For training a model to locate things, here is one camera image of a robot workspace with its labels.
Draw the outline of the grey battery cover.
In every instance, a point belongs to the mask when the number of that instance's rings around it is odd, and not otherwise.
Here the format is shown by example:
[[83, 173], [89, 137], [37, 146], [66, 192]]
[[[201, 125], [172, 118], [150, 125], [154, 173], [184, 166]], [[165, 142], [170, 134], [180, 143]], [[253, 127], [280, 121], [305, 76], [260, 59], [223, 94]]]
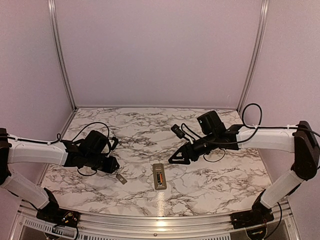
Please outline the grey battery cover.
[[116, 174], [116, 178], [124, 185], [126, 184], [128, 181], [121, 175], [121, 174]]

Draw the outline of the orange battery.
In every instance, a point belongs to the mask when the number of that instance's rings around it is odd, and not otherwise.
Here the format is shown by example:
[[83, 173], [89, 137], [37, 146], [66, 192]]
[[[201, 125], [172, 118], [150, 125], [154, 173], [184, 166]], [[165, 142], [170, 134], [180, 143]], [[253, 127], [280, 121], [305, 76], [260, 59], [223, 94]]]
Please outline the orange battery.
[[162, 173], [159, 173], [159, 181], [160, 183], [163, 183], [164, 180], [163, 180], [163, 174]]

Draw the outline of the black green battery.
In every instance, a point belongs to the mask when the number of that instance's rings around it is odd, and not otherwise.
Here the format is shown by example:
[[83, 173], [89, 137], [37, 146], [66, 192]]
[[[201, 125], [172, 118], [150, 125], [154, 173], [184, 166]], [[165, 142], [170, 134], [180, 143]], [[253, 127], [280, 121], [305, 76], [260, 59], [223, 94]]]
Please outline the black green battery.
[[159, 173], [156, 174], [156, 179], [157, 179], [157, 183], [160, 184], [160, 178], [159, 178]]

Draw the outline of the grey remote control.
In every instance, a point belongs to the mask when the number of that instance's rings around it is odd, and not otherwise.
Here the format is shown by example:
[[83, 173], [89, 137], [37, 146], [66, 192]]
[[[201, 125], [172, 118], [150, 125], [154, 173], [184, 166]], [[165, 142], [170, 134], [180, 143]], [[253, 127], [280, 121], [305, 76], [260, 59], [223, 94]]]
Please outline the grey remote control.
[[165, 176], [165, 169], [162, 163], [155, 163], [152, 165], [154, 189], [157, 191], [166, 190], [167, 182]]

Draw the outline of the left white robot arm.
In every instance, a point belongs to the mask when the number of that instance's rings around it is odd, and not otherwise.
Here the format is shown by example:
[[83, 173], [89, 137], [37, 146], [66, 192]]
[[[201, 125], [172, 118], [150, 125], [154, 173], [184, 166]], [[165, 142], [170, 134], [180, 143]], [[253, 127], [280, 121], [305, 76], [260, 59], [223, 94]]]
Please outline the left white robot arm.
[[118, 139], [109, 139], [99, 131], [92, 130], [82, 139], [62, 140], [54, 142], [18, 138], [0, 130], [0, 186], [12, 194], [31, 203], [37, 210], [53, 223], [63, 219], [60, 208], [53, 193], [37, 186], [23, 175], [9, 168], [15, 163], [41, 163], [76, 167], [89, 167], [94, 171], [112, 174], [120, 165], [110, 153], [118, 145]]

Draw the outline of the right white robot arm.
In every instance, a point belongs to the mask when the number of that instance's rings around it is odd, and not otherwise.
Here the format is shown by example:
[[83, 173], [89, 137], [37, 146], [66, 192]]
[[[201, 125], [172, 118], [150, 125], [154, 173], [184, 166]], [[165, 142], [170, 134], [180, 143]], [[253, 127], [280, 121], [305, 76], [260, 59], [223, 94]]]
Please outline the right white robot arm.
[[195, 141], [182, 145], [168, 160], [170, 164], [189, 165], [201, 155], [215, 149], [262, 149], [292, 153], [294, 162], [271, 186], [263, 190], [248, 212], [252, 224], [263, 220], [268, 211], [284, 197], [292, 194], [304, 181], [314, 178], [318, 172], [320, 146], [317, 133], [307, 121], [287, 126], [248, 126], [234, 124], [226, 128], [217, 112], [202, 114], [197, 121], [204, 134]]

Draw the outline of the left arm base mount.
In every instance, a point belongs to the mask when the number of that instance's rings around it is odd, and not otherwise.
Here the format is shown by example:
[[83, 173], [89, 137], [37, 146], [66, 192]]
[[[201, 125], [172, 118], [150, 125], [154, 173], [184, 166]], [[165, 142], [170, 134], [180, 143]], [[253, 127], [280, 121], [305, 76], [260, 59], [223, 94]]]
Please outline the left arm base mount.
[[75, 228], [78, 226], [80, 213], [60, 207], [49, 207], [38, 210], [36, 218], [58, 226]]

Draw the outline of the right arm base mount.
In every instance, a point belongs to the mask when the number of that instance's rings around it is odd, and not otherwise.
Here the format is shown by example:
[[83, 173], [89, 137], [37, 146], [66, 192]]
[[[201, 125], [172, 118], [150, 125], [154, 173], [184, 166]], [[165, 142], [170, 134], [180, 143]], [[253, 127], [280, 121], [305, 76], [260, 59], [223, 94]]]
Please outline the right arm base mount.
[[230, 219], [234, 229], [241, 229], [262, 225], [273, 221], [275, 218], [271, 211], [261, 213], [260, 211], [246, 210], [232, 213]]

